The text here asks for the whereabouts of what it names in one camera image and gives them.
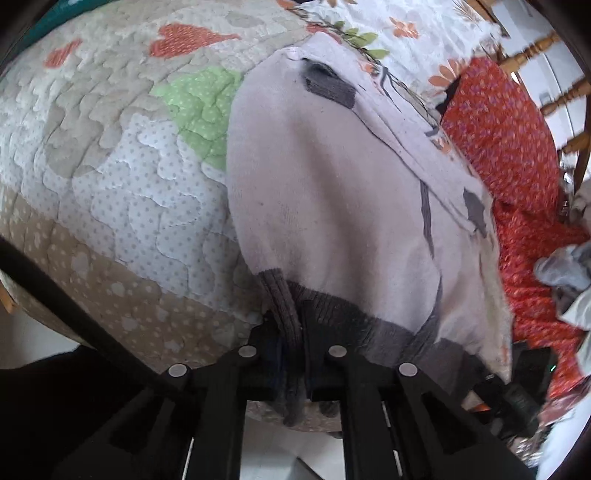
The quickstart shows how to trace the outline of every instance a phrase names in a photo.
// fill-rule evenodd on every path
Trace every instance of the gray cloth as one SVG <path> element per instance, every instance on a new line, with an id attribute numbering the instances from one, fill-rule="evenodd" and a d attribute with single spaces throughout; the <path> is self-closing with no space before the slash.
<path id="1" fill-rule="evenodd" d="M 556 249 L 534 266 L 535 277 L 553 288 L 558 314 L 564 313 L 580 295 L 591 287 L 591 242 Z"/>
<path id="2" fill-rule="evenodd" d="M 307 88 L 309 61 L 327 65 L 314 76 L 322 95 Z M 342 82 L 327 89 L 319 72 Z M 355 87 L 352 108 L 343 83 Z M 488 328 L 480 252 L 493 227 L 482 183 L 431 130 L 355 54 L 316 34 L 275 52 L 238 90 L 229 206 L 291 359 L 301 358 L 298 311 L 311 300 L 334 343 L 382 365 L 415 362 L 461 400 L 475 365 L 487 371 L 468 357 Z M 298 373 L 285 395 L 290 424 Z"/>

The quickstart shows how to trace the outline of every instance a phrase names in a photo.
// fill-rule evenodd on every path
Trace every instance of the gray patch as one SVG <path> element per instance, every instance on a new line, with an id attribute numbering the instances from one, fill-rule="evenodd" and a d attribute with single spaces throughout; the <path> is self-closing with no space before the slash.
<path id="1" fill-rule="evenodd" d="M 423 236 L 429 245 L 431 257 L 434 254 L 433 236 L 431 234 L 431 205 L 429 204 L 429 187 L 421 180 L 421 213 L 423 214 Z"/>
<path id="2" fill-rule="evenodd" d="M 239 28 L 256 27 L 257 25 L 262 25 L 264 23 L 260 18 L 233 11 L 226 15 L 226 20 L 231 26 Z"/>
<path id="3" fill-rule="evenodd" d="M 476 229 L 486 238 L 486 223 L 484 221 L 484 205 L 476 194 L 464 189 L 464 203 L 468 210 L 468 219 L 474 223 Z"/>
<path id="4" fill-rule="evenodd" d="M 355 106 L 355 88 L 336 76 L 326 65 L 309 62 L 304 70 L 306 89 L 348 109 Z"/>
<path id="5" fill-rule="evenodd" d="M 433 127 L 433 130 L 429 130 L 429 132 L 425 132 L 425 136 L 427 138 L 429 137 L 433 137 L 434 135 L 437 135 L 439 133 L 439 127 L 435 126 Z"/>
<path id="6" fill-rule="evenodd" d="M 435 297 L 435 303 L 433 309 L 429 314 L 429 317 L 417 334 L 414 336 L 411 342 L 404 348 L 398 363 L 411 362 L 416 364 L 420 358 L 433 347 L 435 339 L 439 333 L 439 323 L 441 318 L 440 307 L 441 307 L 441 295 L 443 288 L 441 285 L 441 278 L 439 279 L 439 286 L 437 287 L 437 295 Z"/>

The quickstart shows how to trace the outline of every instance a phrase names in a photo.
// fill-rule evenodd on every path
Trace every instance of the wooden spindle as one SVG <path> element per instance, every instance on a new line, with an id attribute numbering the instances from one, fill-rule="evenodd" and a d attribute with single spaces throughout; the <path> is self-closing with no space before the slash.
<path id="1" fill-rule="evenodd" d="M 591 135 L 587 132 L 581 132 L 576 137 L 571 138 L 566 145 L 559 149 L 558 153 L 563 155 L 569 155 L 579 150 L 584 150 L 591 144 Z"/>
<path id="2" fill-rule="evenodd" d="M 527 47 L 524 51 L 519 52 L 512 57 L 504 60 L 501 65 L 499 65 L 503 71 L 507 74 L 511 74 L 513 72 L 517 72 L 519 67 L 525 65 L 527 61 L 536 55 L 548 50 L 553 44 L 560 41 L 560 37 L 556 32 L 552 32 L 547 37 L 541 38 L 534 43 L 532 43 L 529 47 Z"/>
<path id="3" fill-rule="evenodd" d="M 544 116 L 551 115 L 558 110 L 558 108 L 566 105 L 574 99 L 587 95 L 591 95 L 591 83 L 589 83 L 587 79 L 582 78 L 575 82 L 566 93 L 559 96 L 556 100 L 543 105 L 540 111 Z"/>

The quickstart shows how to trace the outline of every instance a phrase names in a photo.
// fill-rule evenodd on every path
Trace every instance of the bed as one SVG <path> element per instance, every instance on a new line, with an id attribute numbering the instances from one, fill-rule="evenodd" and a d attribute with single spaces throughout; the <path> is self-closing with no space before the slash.
<path id="1" fill-rule="evenodd" d="M 354 1 L 121 0 L 73 18 L 3 74 L 0 233 L 151 368 L 214 362 L 266 310 L 225 186 L 225 129 L 242 76 L 324 31 L 359 52 L 362 68 L 387 66 L 437 125 L 434 107 L 473 56 L 496 52 L 500 29 L 465 2 L 424 4 L 360 14 Z M 495 275 L 489 364 L 508 378 L 511 314 Z M 77 339 L 2 282 L 29 315 Z M 310 413 L 300 427 L 335 423 Z"/>

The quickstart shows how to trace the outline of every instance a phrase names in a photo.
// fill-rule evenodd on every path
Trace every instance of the orange heart pattern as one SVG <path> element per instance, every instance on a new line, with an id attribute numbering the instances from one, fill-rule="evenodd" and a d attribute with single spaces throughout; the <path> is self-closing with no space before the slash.
<path id="1" fill-rule="evenodd" d="M 70 53 L 72 53 L 75 49 L 77 49 L 82 43 L 82 40 L 77 38 L 74 41 L 71 41 L 63 48 L 56 48 L 53 50 L 43 62 L 43 65 L 46 66 L 48 69 L 56 69 L 61 67 Z"/>
<path id="2" fill-rule="evenodd" d="M 164 25 L 160 27 L 158 33 L 164 38 L 150 44 L 150 56 L 165 59 L 186 55 L 198 48 L 224 40 L 232 38 L 240 40 L 240 36 L 236 34 L 220 35 L 204 27 L 181 23 Z"/>

